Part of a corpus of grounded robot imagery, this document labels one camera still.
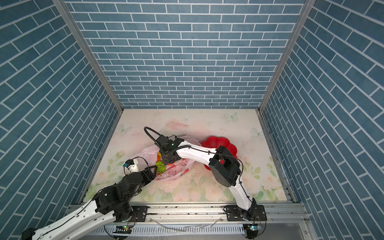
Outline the pink plastic bag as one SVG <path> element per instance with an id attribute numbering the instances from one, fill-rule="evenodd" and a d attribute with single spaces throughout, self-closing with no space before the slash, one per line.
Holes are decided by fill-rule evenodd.
<path id="1" fill-rule="evenodd" d="M 139 170 L 143 170 L 147 167 L 146 162 L 142 159 L 144 158 L 149 166 L 154 166 L 158 160 L 159 148 L 156 145 L 152 145 L 148 148 L 143 149 L 140 153 L 130 157 L 139 158 Z M 195 161 L 190 159 L 181 159 L 174 162 L 173 164 L 168 164 L 166 166 L 166 171 L 163 174 L 157 174 L 156 181 L 174 181 L 185 175 L 193 166 Z"/>

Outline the green fake fruit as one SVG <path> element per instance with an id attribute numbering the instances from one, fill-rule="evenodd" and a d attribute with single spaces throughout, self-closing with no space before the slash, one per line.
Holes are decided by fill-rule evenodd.
<path id="1" fill-rule="evenodd" d="M 166 166 L 163 161 L 157 161 L 156 166 L 157 166 L 157 174 L 160 175 L 166 171 Z"/>

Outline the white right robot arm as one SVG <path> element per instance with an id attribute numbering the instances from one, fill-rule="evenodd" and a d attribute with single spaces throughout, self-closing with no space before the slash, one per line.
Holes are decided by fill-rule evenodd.
<path id="1" fill-rule="evenodd" d="M 238 208 L 249 212 L 255 208 L 256 201 L 243 185 L 240 162 L 226 147 L 204 148 L 181 138 L 171 140 L 163 135 L 154 142 L 160 149 L 164 164 L 172 164 L 181 159 L 202 163 L 210 168 L 219 184 L 230 189 Z"/>

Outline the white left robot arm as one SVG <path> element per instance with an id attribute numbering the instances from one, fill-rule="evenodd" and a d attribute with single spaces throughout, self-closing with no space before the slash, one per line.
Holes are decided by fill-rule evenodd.
<path id="1" fill-rule="evenodd" d="M 87 233 L 115 221 L 131 221 L 136 217 L 130 200 L 156 178 L 157 166 L 133 172 L 111 186 L 97 192 L 78 210 L 40 229 L 28 228 L 23 240 L 77 240 Z"/>

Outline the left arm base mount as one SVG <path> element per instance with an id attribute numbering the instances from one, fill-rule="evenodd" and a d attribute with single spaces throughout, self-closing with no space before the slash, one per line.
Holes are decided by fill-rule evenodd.
<path id="1" fill-rule="evenodd" d="M 132 224 L 143 223 L 146 221 L 148 209 L 148 206 L 130 206 L 130 208 L 124 211 L 124 214 L 119 221 Z"/>

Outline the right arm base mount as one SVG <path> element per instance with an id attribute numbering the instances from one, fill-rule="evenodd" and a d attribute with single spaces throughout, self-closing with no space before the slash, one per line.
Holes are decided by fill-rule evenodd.
<path id="1" fill-rule="evenodd" d="M 239 221 L 261 221 L 267 220 L 267 215 L 264 206 L 256 205 L 249 210 L 243 210 L 237 205 L 227 205 L 223 208 L 228 222 Z"/>

